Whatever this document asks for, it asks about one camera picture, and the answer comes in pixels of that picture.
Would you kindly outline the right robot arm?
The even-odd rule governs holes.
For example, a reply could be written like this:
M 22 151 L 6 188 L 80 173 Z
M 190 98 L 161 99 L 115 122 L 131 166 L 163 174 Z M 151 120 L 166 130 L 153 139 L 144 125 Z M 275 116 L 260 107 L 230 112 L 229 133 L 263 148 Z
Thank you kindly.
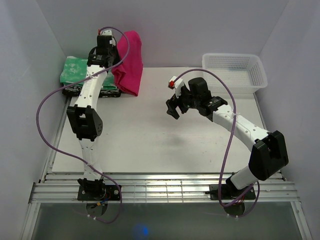
M 278 130 L 269 132 L 241 115 L 236 115 L 226 100 L 213 96 L 202 77 L 185 84 L 173 76 L 168 87 L 175 91 L 166 101 L 167 114 L 178 119 L 190 109 L 216 123 L 239 139 L 249 150 L 248 165 L 229 177 L 221 186 L 221 192 L 237 199 L 244 190 L 257 181 L 265 181 L 289 163 L 284 135 Z

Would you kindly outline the pink trousers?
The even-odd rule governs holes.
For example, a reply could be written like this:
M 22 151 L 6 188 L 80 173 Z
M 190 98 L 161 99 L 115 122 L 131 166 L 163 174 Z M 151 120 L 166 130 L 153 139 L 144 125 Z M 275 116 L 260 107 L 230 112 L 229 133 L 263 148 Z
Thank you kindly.
M 129 41 L 129 53 L 125 58 L 128 43 L 122 36 L 117 43 L 117 51 L 123 62 L 111 71 L 115 85 L 122 92 L 137 97 L 143 74 L 142 41 L 140 35 L 134 30 L 126 31 L 124 34 Z

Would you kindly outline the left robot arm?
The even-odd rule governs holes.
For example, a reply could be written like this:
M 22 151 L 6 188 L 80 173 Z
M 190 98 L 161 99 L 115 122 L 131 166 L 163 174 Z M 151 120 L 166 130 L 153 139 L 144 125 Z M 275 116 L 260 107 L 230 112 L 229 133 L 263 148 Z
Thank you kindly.
M 120 61 L 116 40 L 111 30 L 97 36 L 97 46 L 88 54 L 84 82 L 74 104 L 67 108 L 73 133 L 79 140 L 84 163 L 83 177 L 78 179 L 80 193 L 90 201 L 105 200 L 109 194 L 104 184 L 98 153 L 98 140 L 103 131 L 103 120 L 97 113 L 97 102 L 108 72 L 104 71 Z

